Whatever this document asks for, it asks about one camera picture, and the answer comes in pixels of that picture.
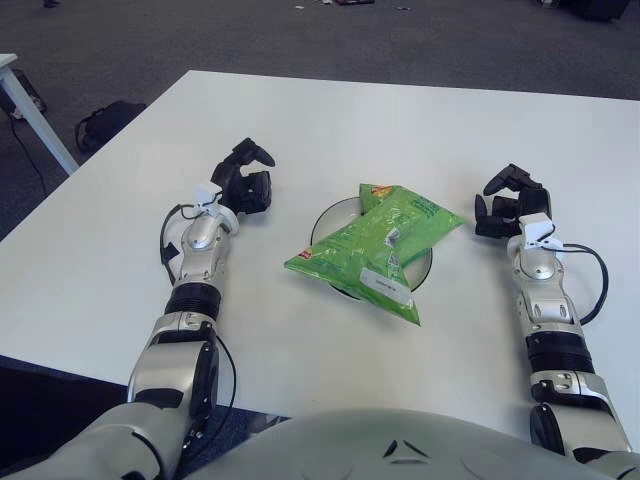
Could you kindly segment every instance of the black cable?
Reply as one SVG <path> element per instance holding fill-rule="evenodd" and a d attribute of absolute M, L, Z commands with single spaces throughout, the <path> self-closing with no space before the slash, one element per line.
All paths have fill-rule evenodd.
<path fill-rule="evenodd" d="M 200 445 L 200 448 L 198 450 L 196 450 L 195 452 L 193 452 L 190 455 L 183 456 L 182 459 L 180 460 L 180 464 L 181 465 L 184 465 L 187 462 L 190 462 L 190 461 L 194 460 L 195 458 L 200 456 L 200 454 L 202 452 L 204 452 L 211 445 L 211 442 L 213 442 L 215 440 L 215 438 L 218 436 L 218 434 L 222 431 L 222 429 L 224 428 L 225 424 L 227 423 L 227 420 L 229 419 L 229 415 L 231 415 L 231 409 L 233 408 L 233 403 L 235 402 L 235 399 L 236 399 L 236 386 L 237 386 L 237 383 L 238 383 L 238 375 L 237 375 L 237 372 L 236 372 L 236 364 L 233 362 L 233 357 L 231 357 L 231 353 L 229 353 L 229 349 L 224 344 L 222 339 L 220 337 L 217 337 L 217 338 L 218 338 L 218 342 L 220 343 L 220 345 L 224 349 L 224 352 L 227 354 L 227 358 L 229 359 L 229 363 L 231 364 L 231 370 L 233 371 L 233 390 L 231 391 L 231 400 L 229 401 L 229 406 L 227 407 L 227 411 L 225 412 L 224 417 L 222 417 L 222 420 L 220 421 L 220 424 L 218 425 L 218 428 L 216 428 L 216 430 L 207 439 L 207 441 L 205 443 Z"/>
<path fill-rule="evenodd" d="M 578 243 L 565 243 L 565 247 L 569 248 L 579 248 L 580 250 L 560 250 L 555 248 L 542 247 L 544 250 L 549 250 L 552 252 L 563 252 L 563 253 L 588 253 L 589 255 L 593 255 L 598 263 L 600 264 L 600 270 L 602 271 L 602 291 L 600 292 L 600 297 L 596 302 L 593 309 L 584 317 L 580 319 L 581 325 L 586 325 L 591 320 L 596 318 L 600 310 L 602 310 L 602 306 L 604 305 L 605 300 L 607 299 L 607 293 L 609 292 L 609 270 L 607 269 L 606 263 L 602 260 L 602 257 L 598 255 L 598 252 L 595 250 L 585 247 L 584 245 L 580 245 Z"/>
<path fill-rule="evenodd" d="M 541 241 L 542 241 L 542 240 L 544 240 L 545 238 L 550 237 L 551 235 L 553 235 L 553 234 L 555 233 L 555 231 L 556 231 L 556 226 L 555 226 L 555 225 L 553 225 L 553 228 L 551 229 L 551 231 L 550 231 L 549 233 L 545 233 L 543 236 L 541 236 L 541 237 L 538 239 L 538 242 L 541 242 Z"/>
<path fill-rule="evenodd" d="M 162 222 L 162 228 L 160 228 L 160 263 L 162 263 L 164 268 L 167 270 L 167 274 L 169 275 L 169 281 L 171 282 L 171 285 L 176 283 L 176 277 L 171 271 L 171 267 L 169 266 L 169 260 L 167 260 L 165 256 L 166 247 L 164 246 L 164 232 L 167 229 L 167 224 L 169 223 L 169 220 L 171 220 L 171 217 L 173 217 L 176 213 L 178 213 L 178 210 L 182 211 L 182 207 L 183 205 L 178 204 L 175 207 L 173 207 L 171 210 L 169 210 L 169 213 L 167 213 L 167 216 L 164 217 L 164 222 Z"/>
<path fill-rule="evenodd" d="M 29 150 L 27 150 L 27 147 L 24 145 L 24 143 L 22 143 L 22 140 L 20 140 L 20 137 L 18 137 L 18 134 L 16 133 L 16 121 L 13 119 L 13 115 L 11 115 L 11 114 L 9 114 L 9 123 L 11 124 L 11 133 L 13 133 L 13 136 L 16 138 L 16 140 L 18 141 L 18 143 L 22 147 L 22 151 L 24 152 L 24 154 L 26 155 L 27 159 L 29 160 L 29 163 L 31 164 L 31 167 L 38 174 L 38 178 L 40 179 L 40 186 L 42 187 L 42 193 L 44 194 L 44 198 L 47 198 L 47 195 L 48 195 L 47 187 L 46 187 L 46 185 L 44 183 L 44 177 L 42 176 L 42 172 L 36 166 L 35 162 L 31 158 L 31 154 L 29 153 Z"/>

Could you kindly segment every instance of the snack bag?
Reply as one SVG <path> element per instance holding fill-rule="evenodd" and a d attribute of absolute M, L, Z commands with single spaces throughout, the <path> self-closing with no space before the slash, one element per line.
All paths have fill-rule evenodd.
<path fill-rule="evenodd" d="M 373 195 L 372 185 L 369 188 Z M 387 187 L 385 197 L 363 199 L 367 213 L 285 262 L 285 267 L 367 300 L 420 324 L 398 252 L 406 263 L 431 248 L 462 223 L 451 212 L 402 187 Z M 407 243 L 414 236 L 419 241 Z"/>

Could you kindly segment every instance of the black bag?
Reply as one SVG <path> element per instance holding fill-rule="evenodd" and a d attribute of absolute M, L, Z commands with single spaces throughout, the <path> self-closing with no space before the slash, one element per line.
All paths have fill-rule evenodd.
<path fill-rule="evenodd" d="M 116 134 L 126 127 L 147 108 L 144 103 L 128 103 L 118 100 L 111 105 L 100 108 L 83 118 L 75 126 L 76 145 L 83 152 L 95 152 Z M 84 137 L 80 138 L 80 129 L 85 123 Z"/>

